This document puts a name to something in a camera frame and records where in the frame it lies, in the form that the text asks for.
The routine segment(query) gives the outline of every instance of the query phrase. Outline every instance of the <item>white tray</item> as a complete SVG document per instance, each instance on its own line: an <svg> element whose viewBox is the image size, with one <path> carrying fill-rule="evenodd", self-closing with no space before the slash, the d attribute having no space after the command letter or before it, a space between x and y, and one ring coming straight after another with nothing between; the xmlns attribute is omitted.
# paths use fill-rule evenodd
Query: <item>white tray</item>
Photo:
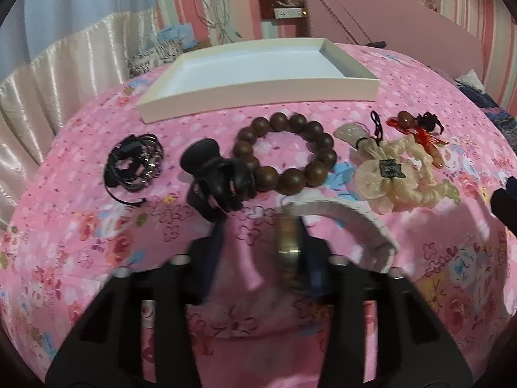
<svg viewBox="0 0 517 388"><path fill-rule="evenodd" d="M238 42L183 54L136 104L151 123L245 105L374 101L379 79L323 38Z"/></svg>

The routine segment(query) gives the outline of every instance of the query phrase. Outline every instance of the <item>white satin curtain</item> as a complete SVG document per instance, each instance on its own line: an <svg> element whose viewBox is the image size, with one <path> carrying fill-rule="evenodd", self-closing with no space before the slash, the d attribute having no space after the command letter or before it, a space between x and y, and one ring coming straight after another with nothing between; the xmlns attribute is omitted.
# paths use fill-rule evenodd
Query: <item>white satin curtain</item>
<svg viewBox="0 0 517 388"><path fill-rule="evenodd" d="M0 232L54 136L129 78L156 0L17 0L0 27Z"/></svg>

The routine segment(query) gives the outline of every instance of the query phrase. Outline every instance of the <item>power outlet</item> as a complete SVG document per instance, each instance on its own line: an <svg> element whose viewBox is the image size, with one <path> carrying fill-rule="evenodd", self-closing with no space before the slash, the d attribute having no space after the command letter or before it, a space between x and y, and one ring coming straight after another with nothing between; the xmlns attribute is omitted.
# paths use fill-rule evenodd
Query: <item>power outlet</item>
<svg viewBox="0 0 517 388"><path fill-rule="evenodd" d="M307 12L300 7L275 8L275 19L296 19L307 16Z"/></svg>

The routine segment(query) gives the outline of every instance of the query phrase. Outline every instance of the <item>black elastic hair band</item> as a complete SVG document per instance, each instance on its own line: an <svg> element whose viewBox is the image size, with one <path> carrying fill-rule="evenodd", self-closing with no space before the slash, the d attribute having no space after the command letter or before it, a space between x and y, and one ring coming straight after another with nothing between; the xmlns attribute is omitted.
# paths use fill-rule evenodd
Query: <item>black elastic hair band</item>
<svg viewBox="0 0 517 388"><path fill-rule="evenodd" d="M383 124L381 123L381 118L376 111L371 111L370 117L375 124L375 141L377 142L377 146L383 140Z"/></svg>
<svg viewBox="0 0 517 388"><path fill-rule="evenodd" d="M368 140L369 137L361 137L359 140L357 140L357 143L356 143L356 150L359 150L359 143L362 142L363 140Z"/></svg>
<svg viewBox="0 0 517 388"><path fill-rule="evenodd" d="M164 156L164 148L153 134L130 135L118 143L108 155L104 168L104 187L115 201L127 206L140 206L146 199L136 202L124 201L113 195L108 188L119 185L128 192L138 192L160 174L160 163ZM131 161L125 168L119 168L120 161Z"/></svg>

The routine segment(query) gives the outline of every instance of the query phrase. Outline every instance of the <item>black hair claw clip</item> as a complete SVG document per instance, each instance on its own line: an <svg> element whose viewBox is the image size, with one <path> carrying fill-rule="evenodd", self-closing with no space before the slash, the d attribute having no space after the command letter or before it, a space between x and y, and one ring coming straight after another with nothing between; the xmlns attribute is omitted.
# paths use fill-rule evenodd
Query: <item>black hair claw clip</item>
<svg viewBox="0 0 517 388"><path fill-rule="evenodd" d="M187 203L210 222L220 220L226 212L242 208L242 202L257 194L255 178L244 161L225 159L212 138L191 145L179 162L194 176Z"/></svg>

